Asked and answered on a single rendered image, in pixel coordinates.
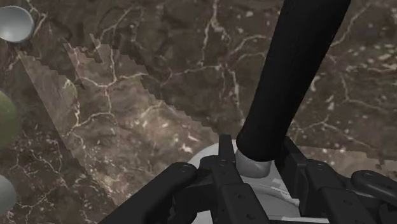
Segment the grey round object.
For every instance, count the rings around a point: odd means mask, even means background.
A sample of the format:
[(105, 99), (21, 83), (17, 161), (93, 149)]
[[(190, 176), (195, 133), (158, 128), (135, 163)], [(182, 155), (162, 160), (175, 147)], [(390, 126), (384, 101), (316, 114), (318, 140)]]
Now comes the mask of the grey round object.
[(0, 175), (0, 216), (8, 212), (17, 201), (17, 193), (11, 181)]

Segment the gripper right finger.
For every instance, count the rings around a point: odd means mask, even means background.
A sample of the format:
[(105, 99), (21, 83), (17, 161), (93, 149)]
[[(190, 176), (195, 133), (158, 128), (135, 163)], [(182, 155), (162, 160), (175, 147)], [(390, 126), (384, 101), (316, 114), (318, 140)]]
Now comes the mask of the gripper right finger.
[(275, 166), (304, 217), (330, 224), (397, 224), (397, 182), (370, 170), (350, 178), (325, 162), (306, 158), (286, 137)]

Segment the green round fruit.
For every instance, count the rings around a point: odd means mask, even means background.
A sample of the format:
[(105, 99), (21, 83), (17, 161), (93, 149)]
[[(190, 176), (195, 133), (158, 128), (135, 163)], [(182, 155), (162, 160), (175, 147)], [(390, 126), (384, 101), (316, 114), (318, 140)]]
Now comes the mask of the green round fruit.
[(20, 119), (13, 101), (0, 90), (0, 149), (18, 136)]

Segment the grey bowl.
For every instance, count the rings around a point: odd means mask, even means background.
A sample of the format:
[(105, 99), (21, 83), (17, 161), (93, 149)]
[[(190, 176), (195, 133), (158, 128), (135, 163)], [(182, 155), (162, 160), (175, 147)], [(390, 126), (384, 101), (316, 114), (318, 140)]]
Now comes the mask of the grey bowl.
[(0, 8), (0, 39), (11, 43), (27, 40), (34, 30), (31, 14), (19, 6)]

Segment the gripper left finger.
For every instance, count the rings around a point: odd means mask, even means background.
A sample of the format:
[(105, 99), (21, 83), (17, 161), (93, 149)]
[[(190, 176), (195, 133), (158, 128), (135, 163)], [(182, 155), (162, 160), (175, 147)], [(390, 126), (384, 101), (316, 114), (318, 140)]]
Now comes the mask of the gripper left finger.
[(229, 135), (219, 137), (217, 155), (201, 158), (198, 167), (171, 164), (99, 224), (192, 224), (203, 211), (211, 213), (205, 224), (270, 224), (237, 172)]

